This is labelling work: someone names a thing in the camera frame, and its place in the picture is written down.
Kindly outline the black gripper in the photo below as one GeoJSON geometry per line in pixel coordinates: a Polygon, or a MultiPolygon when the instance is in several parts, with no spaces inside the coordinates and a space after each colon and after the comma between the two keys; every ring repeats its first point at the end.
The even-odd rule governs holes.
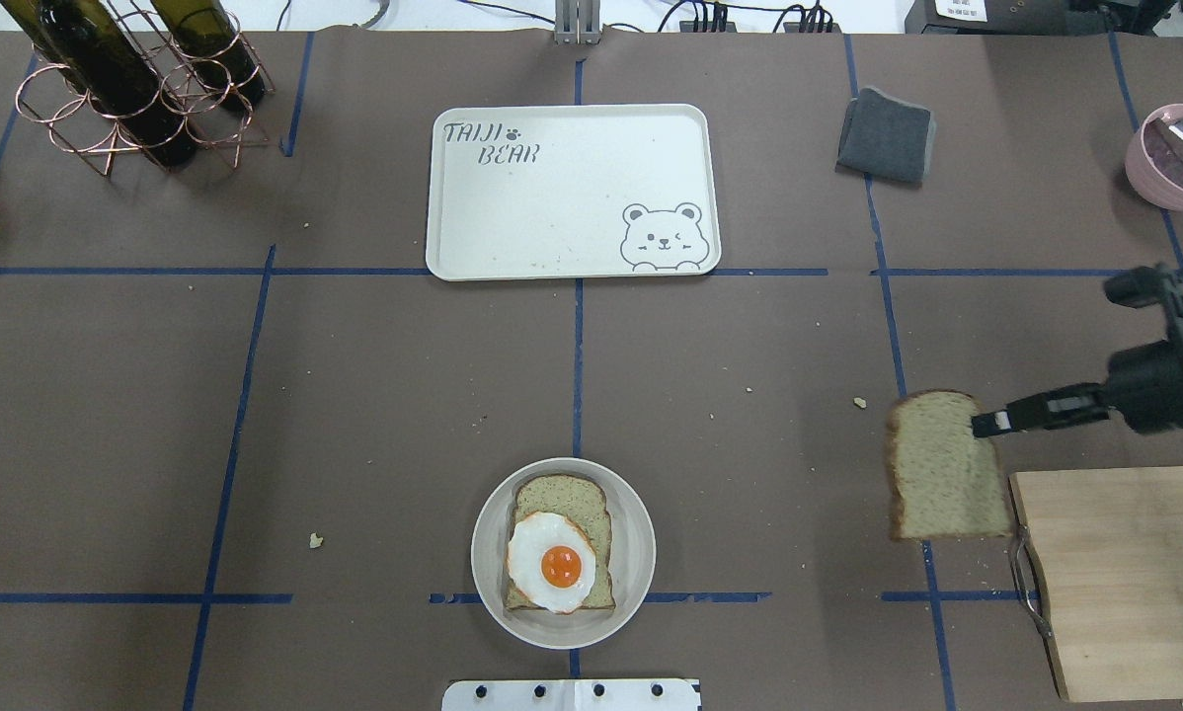
{"type": "Polygon", "coordinates": [[[1119,411],[1134,433],[1183,431],[1183,356],[1157,341],[1111,355],[1101,383],[1075,383],[1034,393],[1002,409],[971,416],[976,439],[1033,431],[1062,431],[1105,422],[1119,411]]]}

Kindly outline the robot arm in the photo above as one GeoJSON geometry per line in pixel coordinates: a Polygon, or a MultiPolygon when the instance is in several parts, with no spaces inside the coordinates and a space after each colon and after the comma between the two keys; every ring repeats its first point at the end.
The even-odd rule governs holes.
{"type": "Polygon", "coordinates": [[[1064,431],[1119,415],[1143,435],[1183,431],[1183,336],[1111,355],[1107,377],[1034,393],[971,418],[977,439],[1036,431],[1064,431]]]}

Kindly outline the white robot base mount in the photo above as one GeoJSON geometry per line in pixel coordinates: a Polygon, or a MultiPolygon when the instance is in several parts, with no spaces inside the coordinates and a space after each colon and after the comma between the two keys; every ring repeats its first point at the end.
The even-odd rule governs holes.
{"type": "Polygon", "coordinates": [[[580,678],[460,680],[442,710],[702,710],[698,679],[580,678]]]}

